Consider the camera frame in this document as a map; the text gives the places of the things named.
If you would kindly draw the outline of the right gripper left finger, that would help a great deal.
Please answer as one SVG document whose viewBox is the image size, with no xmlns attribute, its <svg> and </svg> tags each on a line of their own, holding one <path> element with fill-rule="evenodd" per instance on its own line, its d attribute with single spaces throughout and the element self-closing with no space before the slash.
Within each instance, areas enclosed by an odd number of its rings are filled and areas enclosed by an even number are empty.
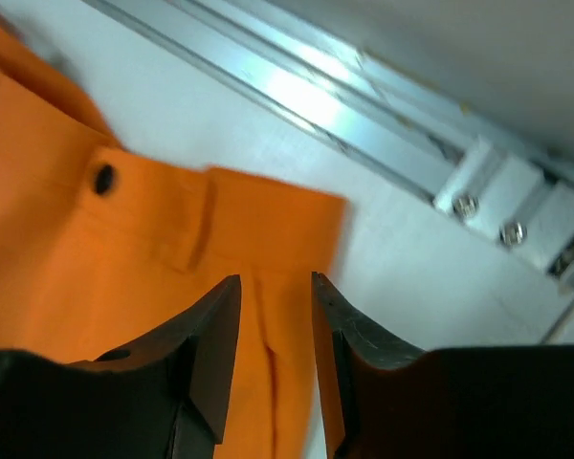
<svg viewBox="0 0 574 459">
<path fill-rule="evenodd" d="M 240 310 L 231 275 L 94 361 L 0 350 L 0 458 L 210 458 L 224 438 Z"/>
</svg>

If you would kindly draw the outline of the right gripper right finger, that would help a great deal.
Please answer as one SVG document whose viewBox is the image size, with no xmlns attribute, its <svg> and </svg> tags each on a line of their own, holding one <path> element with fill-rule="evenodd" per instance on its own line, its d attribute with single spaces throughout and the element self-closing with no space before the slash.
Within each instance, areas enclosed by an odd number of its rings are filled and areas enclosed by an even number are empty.
<svg viewBox="0 0 574 459">
<path fill-rule="evenodd" d="M 311 292 L 329 457 L 574 458 L 574 345 L 424 351 Z"/>
</svg>

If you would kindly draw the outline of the orange trousers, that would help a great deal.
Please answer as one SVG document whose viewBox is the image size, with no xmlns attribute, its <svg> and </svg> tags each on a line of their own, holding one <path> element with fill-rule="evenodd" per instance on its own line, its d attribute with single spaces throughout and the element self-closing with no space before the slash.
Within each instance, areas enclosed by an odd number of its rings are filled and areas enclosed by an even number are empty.
<svg viewBox="0 0 574 459">
<path fill-rule="evenodd" d="M 242 285 L 219 458 L 299 458 L 312 407 L 311 275 L 346 202 L 124 150 L 74 82 L 0 24 L 0 348 L 89 360 Z"/>
</svg>

